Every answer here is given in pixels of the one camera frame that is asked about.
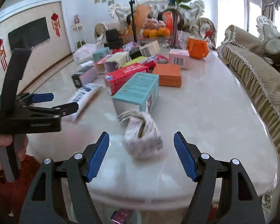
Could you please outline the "white wet wipes pack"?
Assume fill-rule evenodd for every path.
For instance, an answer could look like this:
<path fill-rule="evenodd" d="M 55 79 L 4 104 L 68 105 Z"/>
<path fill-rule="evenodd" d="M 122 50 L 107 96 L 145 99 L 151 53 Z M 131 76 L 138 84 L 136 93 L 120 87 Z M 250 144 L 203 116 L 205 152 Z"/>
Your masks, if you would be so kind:
<path fill-rule="evenodd" d="M 94 95 L 103 87 L 102 84 L 96 83 L 88 83 L 82 86 L 79 90 L 77 90 L 76 94 L 71 98 L 71 103 L 78 104 L 78 110 L 76 113 L 65 116 L 64 119 L 67 121 L 74 122 L 79 115 L 82 113 L 84 108 L 90 102 L 90 100 L 94 97 Z"/>

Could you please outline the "black small box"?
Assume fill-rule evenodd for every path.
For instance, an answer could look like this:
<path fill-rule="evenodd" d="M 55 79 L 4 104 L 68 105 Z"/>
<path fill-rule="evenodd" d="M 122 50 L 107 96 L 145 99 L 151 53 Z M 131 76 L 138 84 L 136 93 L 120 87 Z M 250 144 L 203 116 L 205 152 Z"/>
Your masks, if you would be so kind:
<path fill-rule="evenodd" d="M 97 79 L 97 71 L 94 66 L 85 66 L 72 75 L 72 80 L 76 88 L 81 88 Z"/>

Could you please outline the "small teal box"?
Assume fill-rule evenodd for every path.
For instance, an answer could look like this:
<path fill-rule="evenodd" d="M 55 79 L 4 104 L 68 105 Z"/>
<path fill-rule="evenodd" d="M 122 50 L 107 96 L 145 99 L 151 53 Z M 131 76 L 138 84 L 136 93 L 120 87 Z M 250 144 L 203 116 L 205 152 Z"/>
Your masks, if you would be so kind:
<path fill-rule="evenodd" d="M 93 52 L 93 54 L 92 54 L 93 61 L 96 63 L 97 61 L 99 61 L 101 58 L 105 57 L 109 53 L 110 53 L 109 47 L 101 48 L 101 49 L 97 50 L 96 52 Z"/>

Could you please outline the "red long cardboard box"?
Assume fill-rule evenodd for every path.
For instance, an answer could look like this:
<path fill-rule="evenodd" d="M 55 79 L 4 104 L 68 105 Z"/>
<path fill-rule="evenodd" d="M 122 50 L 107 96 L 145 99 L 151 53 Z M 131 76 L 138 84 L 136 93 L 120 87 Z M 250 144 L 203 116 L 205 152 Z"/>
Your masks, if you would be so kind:
<path fill-rule="evenodd" d="M 104 76 L 105 86 L 111 95 L 114 95 L 135 73 L 147 73 L 149 68 L 140 63 L 121 67 Z"/>

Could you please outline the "magenta cardboard box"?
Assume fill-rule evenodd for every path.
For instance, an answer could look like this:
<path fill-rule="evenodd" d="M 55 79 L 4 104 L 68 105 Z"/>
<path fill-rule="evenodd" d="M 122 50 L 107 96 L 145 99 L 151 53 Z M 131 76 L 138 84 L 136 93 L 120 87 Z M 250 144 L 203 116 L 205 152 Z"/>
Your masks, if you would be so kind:
<path fill-rule="evenodd" d="M 132 214 L 132 210 L 119 209 L 113 212 L 113 214 L 111 215 L 111 221 L 117 224 L 126 224 L 131 219 Z"/>

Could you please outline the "cream barcode box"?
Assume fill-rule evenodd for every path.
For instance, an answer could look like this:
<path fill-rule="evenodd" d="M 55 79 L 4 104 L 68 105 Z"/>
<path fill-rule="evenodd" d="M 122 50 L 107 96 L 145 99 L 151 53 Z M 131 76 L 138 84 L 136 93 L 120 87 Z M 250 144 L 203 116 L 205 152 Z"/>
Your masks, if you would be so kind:
<path fill-rule="evenodd" d="M 117 52 L 104 62 L 105 73 L 113 72 L 129 61 L 129 52 Z"/>

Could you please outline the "teal cardboard box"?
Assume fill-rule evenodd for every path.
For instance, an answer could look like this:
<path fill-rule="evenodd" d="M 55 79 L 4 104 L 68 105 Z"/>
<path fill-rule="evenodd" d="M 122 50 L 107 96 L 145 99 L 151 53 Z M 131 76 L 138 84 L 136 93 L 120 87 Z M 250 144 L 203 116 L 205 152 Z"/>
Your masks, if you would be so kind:
<path fill-rule="evenodd" d="M 117 115 L 124 112 L 150 113 L 159 96 L 159 76 L 137 72 L 113 95 Z"/>

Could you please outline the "yellow green box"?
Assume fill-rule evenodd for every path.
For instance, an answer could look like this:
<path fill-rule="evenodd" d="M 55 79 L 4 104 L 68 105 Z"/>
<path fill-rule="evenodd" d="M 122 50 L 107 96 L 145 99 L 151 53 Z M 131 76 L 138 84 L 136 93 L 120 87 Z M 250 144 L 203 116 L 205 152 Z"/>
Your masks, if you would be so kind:
<path fill-rule="evenodd" d="M 127 66 L 133 65 L 135 63 L 144 64 L 147 62 L 147 60 L 148 60 L 148 57 L 144 57 L 144 56 L 137 57 L 137 58 L 132 59 L 129 62 L 121 65 L 120 67 L 127 67 Z"/>

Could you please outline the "printed paper bag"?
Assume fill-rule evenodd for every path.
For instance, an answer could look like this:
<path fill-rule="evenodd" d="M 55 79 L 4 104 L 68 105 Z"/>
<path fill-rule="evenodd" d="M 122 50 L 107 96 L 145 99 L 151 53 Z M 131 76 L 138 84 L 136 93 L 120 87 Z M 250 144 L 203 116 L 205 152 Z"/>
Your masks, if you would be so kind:
<path fill-rule="evenodd" d="M 124 147 L 133 159 L 151 158 L 163 149 L 160 130 L 147 112 L 125 111 L 118 120 L 124 131 Z"/>

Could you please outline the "beige carton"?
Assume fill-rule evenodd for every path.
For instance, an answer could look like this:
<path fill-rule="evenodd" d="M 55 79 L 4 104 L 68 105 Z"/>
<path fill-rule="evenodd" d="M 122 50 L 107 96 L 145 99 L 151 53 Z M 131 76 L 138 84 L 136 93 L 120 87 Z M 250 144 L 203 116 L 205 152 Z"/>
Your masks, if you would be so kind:
<path fill-rule="evenodd" d="M 152 57 L 160 52 L 158 41 L 152 41 L 140 47 L 140 52 L 144 57 Z"/>

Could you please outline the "orange box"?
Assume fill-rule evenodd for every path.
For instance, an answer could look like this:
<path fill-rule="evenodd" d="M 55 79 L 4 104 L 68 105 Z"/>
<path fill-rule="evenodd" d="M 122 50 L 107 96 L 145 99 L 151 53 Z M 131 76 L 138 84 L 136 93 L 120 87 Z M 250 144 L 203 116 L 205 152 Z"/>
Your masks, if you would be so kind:
<path fill-rule="evenodd" d="M 160 86 L 181 87 L 181 68 L 172 64 L 157 64 L 152 72 L 159 76 Z"/>

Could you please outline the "pink barcode box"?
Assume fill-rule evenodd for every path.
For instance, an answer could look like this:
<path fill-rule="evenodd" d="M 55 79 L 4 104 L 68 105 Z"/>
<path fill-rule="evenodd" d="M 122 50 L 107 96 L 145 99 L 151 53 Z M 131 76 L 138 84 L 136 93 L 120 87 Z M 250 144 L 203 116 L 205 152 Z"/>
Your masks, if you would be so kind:
<path fill-rule="evenodd" d="M 190 67 L 190 55 L 188 50 L 170 49 L 169 64 L 178 65 L 181 69 L 188 70 Z"/>

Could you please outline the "red biscuit wrapper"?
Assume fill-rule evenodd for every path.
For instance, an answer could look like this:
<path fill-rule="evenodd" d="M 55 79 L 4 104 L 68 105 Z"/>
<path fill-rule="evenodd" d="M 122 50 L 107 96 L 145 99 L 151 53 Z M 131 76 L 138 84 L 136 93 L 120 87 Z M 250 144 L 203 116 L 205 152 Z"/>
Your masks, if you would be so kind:
<path fill-rule="evenodd" d="M 155 55 L 148 57 L 148 59 L 143 63 L 148 69 L 153 69 L 157 64 L 167 64 L 169 59 L 162 55 Z"/>

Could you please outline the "orange ceramic mug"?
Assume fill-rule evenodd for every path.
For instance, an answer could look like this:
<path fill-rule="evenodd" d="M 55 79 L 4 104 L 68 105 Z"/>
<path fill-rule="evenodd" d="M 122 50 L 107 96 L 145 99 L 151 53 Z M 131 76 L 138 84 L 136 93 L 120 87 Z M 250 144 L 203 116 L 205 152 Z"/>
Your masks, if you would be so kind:
<path fill-rule="evenodd" d="M 196 38 L 188 38 L 186 50 L 188 50 L 190 57 L 194 59 L 203 59 L 209 53 L 207 41 Z"/>

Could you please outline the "purple glass flower vase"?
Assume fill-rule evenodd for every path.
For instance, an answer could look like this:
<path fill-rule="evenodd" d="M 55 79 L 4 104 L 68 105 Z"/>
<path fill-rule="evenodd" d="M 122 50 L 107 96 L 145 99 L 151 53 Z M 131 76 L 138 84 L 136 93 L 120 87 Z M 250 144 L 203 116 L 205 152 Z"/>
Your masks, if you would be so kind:
<path fill-rule="evenodd" d="M 178 40 L 178 9 L 183 8 L 190 10 L 191 8 L 186 5 L 191 0 L 168 0 L 168 5 L 172 7 L 172 18 L 173 18 L 173 33 L 169 47 L 172 49 L 179 49 L 180 44 Z"/>

